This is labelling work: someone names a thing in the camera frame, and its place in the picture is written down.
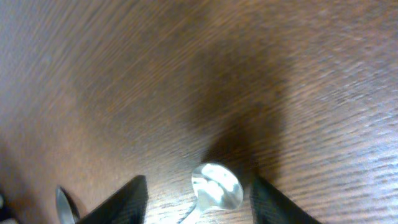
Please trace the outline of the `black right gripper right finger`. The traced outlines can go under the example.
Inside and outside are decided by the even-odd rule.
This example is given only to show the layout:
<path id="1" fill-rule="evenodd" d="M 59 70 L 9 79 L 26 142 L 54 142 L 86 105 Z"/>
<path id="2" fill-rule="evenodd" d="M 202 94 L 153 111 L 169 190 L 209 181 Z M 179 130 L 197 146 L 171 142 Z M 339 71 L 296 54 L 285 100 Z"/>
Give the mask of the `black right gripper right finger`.
<path id="1" fill-rule="evenodd" d="M 260 176 L 253 179 L 250 199 L 254 223 L 321 224 Z"/>

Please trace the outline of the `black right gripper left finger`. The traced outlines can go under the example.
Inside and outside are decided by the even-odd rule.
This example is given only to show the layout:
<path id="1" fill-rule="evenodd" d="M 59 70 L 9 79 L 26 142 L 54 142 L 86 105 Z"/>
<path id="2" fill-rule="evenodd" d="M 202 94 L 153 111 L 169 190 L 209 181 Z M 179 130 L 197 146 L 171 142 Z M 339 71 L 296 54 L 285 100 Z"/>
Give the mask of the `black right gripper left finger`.
<path id="1" fill-rule="evenodd" d="M 143 224 L 148 199 L 146 177 L 135 176 L 78 224 Z"/>

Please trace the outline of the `small silver spoon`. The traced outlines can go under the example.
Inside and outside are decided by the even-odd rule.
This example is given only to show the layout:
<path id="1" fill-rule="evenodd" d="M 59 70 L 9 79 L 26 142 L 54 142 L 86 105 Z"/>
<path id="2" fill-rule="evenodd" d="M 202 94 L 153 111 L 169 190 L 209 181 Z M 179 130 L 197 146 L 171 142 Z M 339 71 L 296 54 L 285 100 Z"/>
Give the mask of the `small silver spoon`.
<path id="1" fill-rule="evenodd" d="M 77 219 L 72 210 L 71 203 L 61 186 L 55 190 L 55 203 L 58 219 L 61 224 L 76 224 Z"/>
<path id="2" fill-rule="evenodd" d="M 217 163 L 204 163 L 192 171 L 192 189 L 197 198 L 181 224 L 196 223 L 209 210 L 235 210 L 244 199 L 244 189 L 235 174 Z"/>

